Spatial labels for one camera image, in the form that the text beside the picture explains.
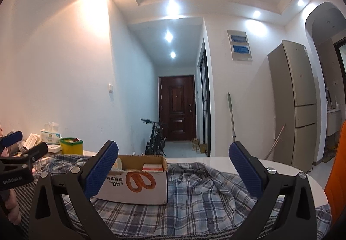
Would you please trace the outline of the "left hand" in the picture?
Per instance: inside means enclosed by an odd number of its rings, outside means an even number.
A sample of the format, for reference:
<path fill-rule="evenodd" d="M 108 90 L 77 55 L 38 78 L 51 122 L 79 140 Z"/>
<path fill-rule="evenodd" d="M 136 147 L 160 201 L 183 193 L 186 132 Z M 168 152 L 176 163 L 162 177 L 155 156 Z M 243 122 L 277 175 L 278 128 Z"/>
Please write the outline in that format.
<path fill-rule="evenodd" d="M 13 225 L 19 225 L 21 222 L 21 212 L 19 211 L 19 204 L 14 189 L 9 190 L 9 197 L 5 201 L 5 207 L 8 210 L 7 219 Z"/>

